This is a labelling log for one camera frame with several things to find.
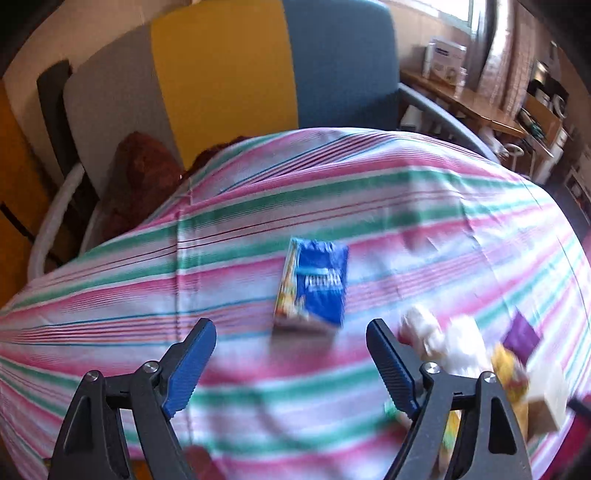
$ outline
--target cardboard box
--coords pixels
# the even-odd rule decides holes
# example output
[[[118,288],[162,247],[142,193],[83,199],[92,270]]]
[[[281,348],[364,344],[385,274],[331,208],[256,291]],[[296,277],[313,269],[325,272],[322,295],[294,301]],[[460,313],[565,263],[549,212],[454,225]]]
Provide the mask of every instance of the cardboard box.
[[[434,38],[435,51],[431,63],[431,80],[455,87],[466,58],[466,47],[449,40]]]

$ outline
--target bed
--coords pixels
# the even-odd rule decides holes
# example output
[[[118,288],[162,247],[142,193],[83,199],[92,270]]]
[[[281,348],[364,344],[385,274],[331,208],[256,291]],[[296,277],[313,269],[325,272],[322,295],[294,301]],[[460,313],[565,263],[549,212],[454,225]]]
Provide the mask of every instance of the bed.
[[[344,328],[273,329],[292,236],[350,247]],[[255,137],[213,157],[140,227],[35,279],[0,316],[0,432],[27,480],[46,478],[90,369],[134,371],[200,317],[217,347],[173,419],[200,478],[383,478],[404,436],[365,346],[412,304],[476,318],[487,345],[518,309],[570,391],[590,390],[591,270],[541,188],[454,145],[353,128]],[[123,422],[140,455],[130,412]],[[534,478],[570,427],[529,445]]]

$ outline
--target gray panel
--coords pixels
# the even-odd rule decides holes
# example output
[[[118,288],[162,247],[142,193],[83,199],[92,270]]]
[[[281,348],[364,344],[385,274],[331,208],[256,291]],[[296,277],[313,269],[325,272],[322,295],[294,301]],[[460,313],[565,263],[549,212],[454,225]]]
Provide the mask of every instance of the gray panel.
[[[150,26],[99,50],[70,77],[64,104],[80,160],[100,198],[117,145],[139,131],[160,140],[182,165],[152,58]]]

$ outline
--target white plush toy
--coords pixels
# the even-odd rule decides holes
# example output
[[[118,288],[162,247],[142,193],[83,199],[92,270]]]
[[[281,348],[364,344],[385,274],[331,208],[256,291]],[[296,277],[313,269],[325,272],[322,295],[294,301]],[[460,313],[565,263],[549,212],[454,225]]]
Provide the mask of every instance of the white plush toy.
[[[482,372],[492,371],[484,340],[472,317],[452,318],[442,332],[433,314],[415,305],[402,316],[401,333],[412,341],[421,360],[437,362],[449,374],[478,378]]]

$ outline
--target chair armrest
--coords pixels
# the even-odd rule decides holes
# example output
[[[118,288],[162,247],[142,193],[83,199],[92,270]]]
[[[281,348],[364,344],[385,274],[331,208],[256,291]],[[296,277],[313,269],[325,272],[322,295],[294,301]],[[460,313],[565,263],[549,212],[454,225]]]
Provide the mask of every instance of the chair armrest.
[[[29,257],[29,265],[27,268],[28,281],[35,278],[42,277],[45,274],[45,258],[49,249],[53,246],[56,239],[57,231],[60,229],[61,223],[64,219],[64,214],[68,208],[68,204],[74,195],[74,192],[84,178],[84,167],[81,163],[77,163],[70,170],[60,190],[57,192],[55,198],[49,206],[39,233],[33,243],[31,249],[31,256]]]
[[[424,95],[421,95],[416,90],[413,90],[403,83],[398,85],[398,89],[404,100],[410,105],[417,107],[419,110],[435,117],[435,119],[439,121],[448,132],[453,134],[464,147],[482,155],[488,160],[499,163],[499,159],[492,150],[488,148],[488,146],[486,146],[486,144],[478,138],[474,132],[468,129],[449,112],[446,112],[438,104],[432,102]]]

